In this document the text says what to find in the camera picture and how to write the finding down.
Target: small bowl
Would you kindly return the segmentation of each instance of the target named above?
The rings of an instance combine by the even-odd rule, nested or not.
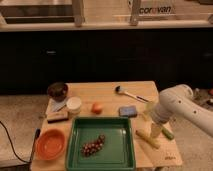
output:
[[[79,97],[71,97],[67,100],[68,113],[78,114],[81,112],[82,102]]]
[[[65,136],[58,129],[44,132],[36,141],[35,152],[42,160],[54,160],[65,150]]]
[[[68,86],[63,82],[56,82],[47,88],[47,94],[57,102],[63,101],[67,97]]]

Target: dark bowl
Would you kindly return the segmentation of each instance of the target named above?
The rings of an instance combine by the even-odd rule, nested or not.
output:
[[[57,102],[63,101],[67,97],[68,86],[63,82],[56,82],[47,88],[47,94]]]

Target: grapes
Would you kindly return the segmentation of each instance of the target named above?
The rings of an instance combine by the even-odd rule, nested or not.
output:
[[[103,148],[103,145],[105,143],[105,135],[99,135],[98,139],[94,140],[90,143],[85,143],[82,146],[81,153],[85,157],[89,157],[92,154],[100,151]]]

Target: wooden table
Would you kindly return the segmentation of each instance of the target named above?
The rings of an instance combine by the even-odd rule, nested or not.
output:
[[[120,106],[135,105],[138,110],[138,117],[131,119],[131,125],[133,133],[136,129],[144,129],[150,132],[151,119],[144,119],[143,111],[145,110],[146,104],[139,102],[135,99],[127,97],[125,95],[117,95],[114,92],[116,86],[121,85],[129,92],[143,96],[144,98],[157,102],[158,101],[158,91],[156,89],[155,83],[152,81],[145,82],[108,82],[108,83],[72,83],[69,85],[68,96],[78,96],[82,99],[82,109],[79,116],[94,116],[90,112],[93,102],[99,101],[103,103],[104,110],[98,117],[108,116],[116,117],[118,116],[118,108]],[[67,140],[70,136],[70,129],[72,125],[73,118],[69,121],[63,121],[53,124],[48,124],[46,119],[43,122],[41,133],[44,131],[57,128],[64,132]],[[176,141],[167,140],[163,135],[158,137],[158,141],[161,144],[160,149],[153,149],[149,144],[141,140],[135,134],[133,135],[134,150],[136,157],[136,167],[137,169],[146,167],[161,167],[161,166],[178,166],[182,164],[182,159],[179,150],[176,145]],[[32,171],[63,171],[65,169],[65,157],[64,153],[61,157],[54,161],[42,161],[35,155],[31,164]]]

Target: green tray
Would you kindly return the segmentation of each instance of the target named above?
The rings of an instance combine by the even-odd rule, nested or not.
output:
[[[100,134],[106,136],[102,150],[84,157],[81,148]],[[79,117],[73,122],[66,168],[68,171],[134,171],[135,156],[128,118]]]

